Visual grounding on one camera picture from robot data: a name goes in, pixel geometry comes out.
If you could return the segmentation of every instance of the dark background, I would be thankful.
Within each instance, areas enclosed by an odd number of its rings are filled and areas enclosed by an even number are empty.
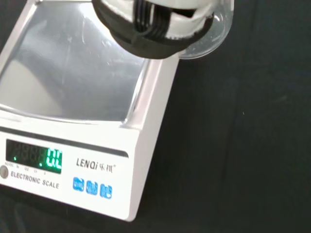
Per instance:
[[[0,49],[25,0],[0,0]],[[2,187],[1,233],[310,233],[311,1],[236,0],[212,54],[181,61],[137,219]]]

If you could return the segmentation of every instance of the blue button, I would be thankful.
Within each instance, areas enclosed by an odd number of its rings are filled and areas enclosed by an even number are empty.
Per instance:
[[[84,180],[78,177],[73,178],[73,189],[83,192],[84,191]]]
[[[111,199],[112,198],[112,187],[101,184],[100,195],[102,198]]]
[[[96,182],[87,181],[86,192],[92,195],[97,195],[98,184]]]

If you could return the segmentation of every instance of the white scale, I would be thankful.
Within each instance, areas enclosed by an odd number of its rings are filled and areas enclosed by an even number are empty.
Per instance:
[[[178,61],[123,50],[90,1],[28,0],[0,55],[0,184],[133,220]]]

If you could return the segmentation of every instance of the transparent plastic cup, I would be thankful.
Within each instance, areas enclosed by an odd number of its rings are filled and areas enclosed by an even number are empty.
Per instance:
[[[234,0],[219,0],[214,12],[214,21],[208,33],[189,46],[180,59],[196,59],[217,49],[227,37],[233,20]]]

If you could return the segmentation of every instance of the stainless steel platform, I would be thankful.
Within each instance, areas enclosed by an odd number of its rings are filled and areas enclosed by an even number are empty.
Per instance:
[[[90,2],[44,1],[29,14],[1,55],[2,108],[59,120],[126,121],[148,61],[114,41]]]

